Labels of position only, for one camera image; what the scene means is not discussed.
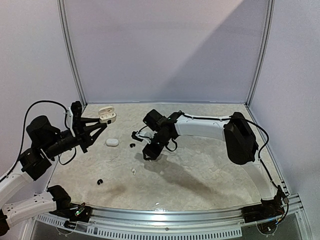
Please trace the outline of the small white charging case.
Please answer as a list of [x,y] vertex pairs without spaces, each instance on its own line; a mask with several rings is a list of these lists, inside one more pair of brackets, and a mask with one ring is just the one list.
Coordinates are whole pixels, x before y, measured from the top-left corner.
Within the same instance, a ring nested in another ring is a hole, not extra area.
[[115,108],[113,106],[105,106],[99,109],[99,122],[101,124],[111,124],[117,119],[117,114],[115,113]]

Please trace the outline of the white oval charging case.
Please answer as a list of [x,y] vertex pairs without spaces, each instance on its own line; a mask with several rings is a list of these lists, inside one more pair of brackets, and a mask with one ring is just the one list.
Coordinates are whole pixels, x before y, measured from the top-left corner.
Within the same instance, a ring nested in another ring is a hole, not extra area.
[[105,141],[105,144],[108,146],[108,147],[116,147],[119,145],[119,140],[118,139],[115,139],[115,138],[108,138],[106,141]]

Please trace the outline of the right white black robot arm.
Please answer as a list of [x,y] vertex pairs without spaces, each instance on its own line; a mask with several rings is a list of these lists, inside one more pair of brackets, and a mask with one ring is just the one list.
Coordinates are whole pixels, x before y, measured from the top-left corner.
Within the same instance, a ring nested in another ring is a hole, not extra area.
[[278,210],[278,203],[286,199],[280,185],[276,185],[267,166],[262,160],[262,150],[251,126],[255,123],[246,119],[240,112],[230,116],[213,117],[173,112],[169,117],[155,109],[143,119],[149,132],[140,129],[132,134],[138,141],[146,141],[142,150],[147,161],[156,160],[169,142],[176,143],[180,136],[196,136],[217,139],[225,142],[228,159],[241,166],[257,187],[262,204],[258,213],[269,218]]

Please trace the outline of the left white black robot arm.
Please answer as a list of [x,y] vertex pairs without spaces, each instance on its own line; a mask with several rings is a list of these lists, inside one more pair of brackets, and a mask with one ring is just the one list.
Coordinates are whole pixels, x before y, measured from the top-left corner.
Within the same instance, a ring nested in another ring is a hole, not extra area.
[[0,234],[31,217],[51,213],[71,222],[89,222],[92,208],[74,204],[60,186],[49,187],[43,193],[25,201],[8,203],[8,200],[28,183],[37,181],[51,167],[55,157],[80,146],[86,153],[98,136],[111,124],[111,120],[79,117],[73,130],[61,131],[51,125],[45,115],[36,117],[27,126],[31,147],[21,153],[17,162],[0,180]]

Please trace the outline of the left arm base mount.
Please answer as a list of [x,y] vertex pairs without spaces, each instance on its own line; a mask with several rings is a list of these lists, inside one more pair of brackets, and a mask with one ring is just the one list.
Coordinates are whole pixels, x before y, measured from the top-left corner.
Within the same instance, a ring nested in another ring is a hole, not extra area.
[[88,223],[92,214],[93,208],[85,204],[71,204],[71,206],[50,211],[49,213],[58,217],[68,219],[70,222]]

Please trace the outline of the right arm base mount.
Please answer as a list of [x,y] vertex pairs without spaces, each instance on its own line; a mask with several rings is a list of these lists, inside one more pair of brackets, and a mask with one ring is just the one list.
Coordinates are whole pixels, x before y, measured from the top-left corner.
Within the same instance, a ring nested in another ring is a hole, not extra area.
[[261,200],[260,204],[242,207],[240,211],[245,223],[285,217],[288,214],[288,208],[285,210],[282,201],[276,199]]

